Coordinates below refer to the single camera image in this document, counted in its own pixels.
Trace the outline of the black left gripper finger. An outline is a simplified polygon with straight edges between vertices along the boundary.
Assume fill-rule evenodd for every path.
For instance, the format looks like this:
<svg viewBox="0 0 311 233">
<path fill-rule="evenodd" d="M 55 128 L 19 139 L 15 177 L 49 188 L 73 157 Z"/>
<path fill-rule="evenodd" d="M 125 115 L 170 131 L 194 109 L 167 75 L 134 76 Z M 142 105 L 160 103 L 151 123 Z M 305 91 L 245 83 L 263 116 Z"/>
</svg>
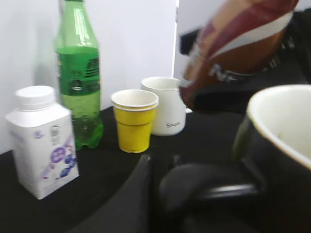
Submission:
<svg viewBox="0 0 311 233">
<path fill-rule="evenodd" d="M 147 233 L 152 158 L 142 155 L 122 187 L 70 233 Z"/>
</svg>

